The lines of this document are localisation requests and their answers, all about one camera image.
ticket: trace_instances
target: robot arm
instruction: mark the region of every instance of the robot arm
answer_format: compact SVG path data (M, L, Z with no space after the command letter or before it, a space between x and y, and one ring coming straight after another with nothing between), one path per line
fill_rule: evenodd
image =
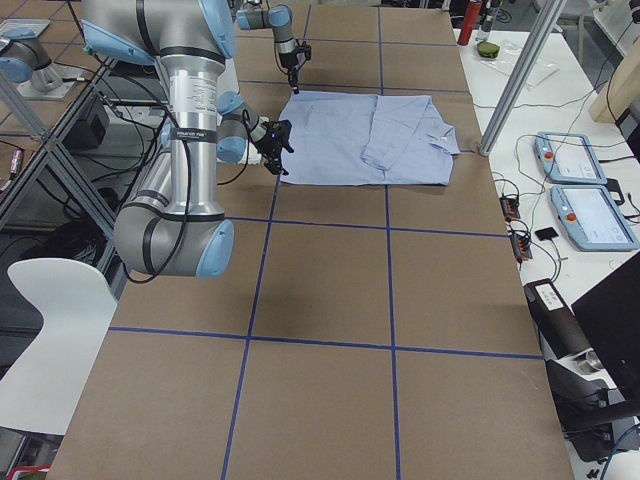
M169 77L173 125L166 147L116 219L120 257L128 267L151 275L222 274L234 230L217 201L218 135L247 136L237 128L236 135L233 128L225 133L233 127L228 121L217 131L218 77L235 54L226 0L85 0L84 5L91 50L138 65L154 65L154 57L159 57ZM249 137L260 145L260 135L273 132L263 128L243 101L234 101L235 107L224 104L221 113L232 120L240 111L242 129L248 125ZM287 140L288 134L281 136L282 147L288 147ZM279 159L277 148L270 151Z
M237 93L225 92L218 100L222 115L218 158L237 163L244 153L247 138L264 158L264 166L274 175L288 175L282 167L282 149L293 153L289 145L291 122L263 121Z
M271 28L278 58L287 73L289 85L293 93L299 93L298 72L311 60L311 46L293 37L291 9L286 5L278 5L265 10L260 3L248 1L245 8L238 10L236 19L241 30Z
M33 88L41 92L62 85L51 58L28 28L14 28L0 36L0 69L14 83L31 80Z

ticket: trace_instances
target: metal pole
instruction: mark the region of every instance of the metal pole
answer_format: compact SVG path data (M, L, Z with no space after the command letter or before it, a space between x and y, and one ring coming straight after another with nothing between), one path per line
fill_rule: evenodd
M529 73L531 73L531 69L538 60L538 56L547 41L549 33L551 33L551 30L553 30L553 27L558 21L558 17L566 1L567 0L548 1L538 14L536 22L531 29L531 34L522 48L522 53L513 68L513 73L509 77L507 85L504 87L502 96L500 100L498 100L496 109L484 132L484 136L478 147L478 153L480 153L480 155L488 156L495 145L498 135L500 135L502 127L504 127L511 113L511 109L522 91L522 87L524 87L527 77Z
M38 116L31 110L31 107L18 93L18 90L11 84L9 79L0 70L0 98L4 100L20 123L29 130L29 134L38 140L44 139L47 127L40 121Z

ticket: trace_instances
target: light blue shirt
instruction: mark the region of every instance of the light blue shirt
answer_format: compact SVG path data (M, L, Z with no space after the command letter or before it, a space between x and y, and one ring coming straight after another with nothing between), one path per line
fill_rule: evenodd
M280 115L293 124L282 180L308 185L447 185L455 129L431 97L300 92Z

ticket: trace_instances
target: blue tape line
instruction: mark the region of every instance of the blue tape line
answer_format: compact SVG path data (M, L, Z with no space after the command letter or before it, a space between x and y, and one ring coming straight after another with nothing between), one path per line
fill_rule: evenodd
M457 47L455 43L382 42L385 45L417 45L420 47Z
M414 45L419 47L456 47L455 44L450 43L420 43L420 42L383 42L382 40L344 40L339 38L306 38L312 42L327 42L327 43L364 43L369 45Z
M350 225L343 223L316 223L303 222L299 220L274 220L273 223L282 225L306 225L310 227L334 227L334 228L359 228L364 230L385 230L386 227L376 227L375 225Z
M409 88L409 87L386 87L387 90L408 90L411 92L440 92L440 93L466 93L470 95L469 90L451 90L448 88Z
M11 12L9 15L7 15L7 18L13 18L13 16L18 12L18 10L20 10L22 7L24 7L25 3L27 3L28 0L22 0L22 4L17 7L13 12Z
M367 350L391 350L391 347L389 345L378 345L375 343L337 342L337 341L331 341L331 340L309 340L304 338L285 338L285 337L267 337L267 336L252 336L251 340L256 342L292 343L296 345L321 345L325 347L364 348Z
M380 58L380 95L384 95L384 68L382 61L382 21L380 20L380 9L376 9L378 14L378 56Z
M393 392L393 431L396 454L396 480L402 480L400 458L400 413L398 405L398 367L396 358L396 321L393 295L393 258L391 254L391 214L389 204L389 187L384 187L385 217L387 222L387 278L389 282L389 327L391 336L391 383Z
M517 358L521 360L544 360L542 355L530 355L526 353L500 353L500 352L479 352L475 350L452 350L448 348L424 348L424 347L396 347L401 352L418 353L440 353L443 355L464 355L469 357L489 357L489 358Z
M289 85L287 82L273 82L266 80L239 80L240 84L243 83L257 83L260 85ZM380 88L378 85L338 85L331 83L303 83L305 87L342 87L342 88L368 88L375 90ZM451 90L447 88L405 88L405 87L384 87L385 90L407 90L411 92L441 92L441 93L466 93L469 95L469 90Z
M375 225L350 225L347 223L319 223L319 222L303 222L300 220L267 220L262 218L249 217L227 217L229 220L239 220L248 222L275 223L279 225L301 225L309 227L332 227L332 228L356 228L363 230L391 230L392 232L413 232L413 233L432 233L438 235L462 235L468 237L490 237L490 238L509 238L506 233L485 233L485 232L462 232L456 230L436 230L429 228L412 228L412 227L378 227Z
M65 6L66 6L66 5L65 5L65 3L66 3L66 2L63 2L63 3L62 3L62 5L60 5L60 7L59 7L55 12L53 12L53 13L49 16L49 20L52 20L52 19L53 19L53 17L55 17L55 16L58 14L58 12L59 12L60 10L62 10L63 8L65 8Z
M302 38L306 40L307 30L309 29L309 20L311 19L311 5L307 7L307 20L304 22L304 32L302 32Z
M164 328L142 328L142 327L109 327L110 332L133 332L133 333L152 333L157 335L176 335L185 337L212 337L226 338L232 340L246 340L246 335L238 335L233 333L216 333L216 332L199 332L191 330L173 330Z
M468 237L509 238L509 235L506 233L459 232L455 230L430 230L409 227L392 227L391 230L394 232L439 233L442 235L464 235Z
M158 335L176 335L185 337L211 337L211 338L223 338L231 340L251 340L259 342L274 342L274 343L293 343L300 345L324 345L330 347L343 347L343 348L363 348L367 350L396 350L403 352L418 352L418 353L439 353L443 355L465 355L472 357L490 357L490 358L518 358L525 360L544 360L541 355L529 355L520 353L500 353L500 352L480 352L475 350L455 350L455 349L443 349L443 348L428 348L428 347L410 347L410 346L398 346L392 347L391 345L380 345L375 343L357 343L357 342L338 342L331 340L311 340L304 338L286 338L286 337L268 337L268 336L251 336L238 335L233 333L217 333L217 332L200 332L196 330L173 330L173 329L161 329L161 328L143 328L143 327L109 327L110 332L131 332L131 333L151 333Z
M236 419L238 417L238 409L240 408L240 397L242 395L242 386L244 384L244 377L247 369L247 361L249 358L249 347L251 345L251 333L253 332L253 324L255 322L256 311L258 309L258 299L260 297L260 288L262 286L262 275L264 273L264 265L267 259L267 250L269 249L269 237L271 235L273 212L276 208L276 199L278 197L279 186L280 186L280 177L278 177L278 179L276 180L276 184L273 189L273 198L271 200L271 210L269 213L269 223L267 225L267 232L264 236L264 245L262 247L262 258L260 260L260 269L258 270L256 291L253 296L253 305L251 306L251 319L249 321L249 328L247 330L247 339L244 347L244 353L242 354L242 366L240 367L240 376L238 378L236 396L233 402L233 413L231 414L231 423L229 425L229 435L227 437L227 447L224 453L224 462L222 464L222 472L220 473L220 480L226 480L227 478L227 471L229 468L229 458L231 457L231 447L233 445L233 435L235 433Z

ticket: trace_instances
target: label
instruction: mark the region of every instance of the label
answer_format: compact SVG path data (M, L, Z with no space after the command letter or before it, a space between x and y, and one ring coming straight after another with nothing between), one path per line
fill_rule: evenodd
M551 285L538 285L536 291L538 295L540 295L542 302L546 305L547 310L558 310L564 307L562 300L560 300L560 297L558 297L558 294Z
M176 113L216 115L216 83L200 77L171 77L171 102Z
M217 143L218 135L212 130L202 130L201 128L172 128L170 139Z

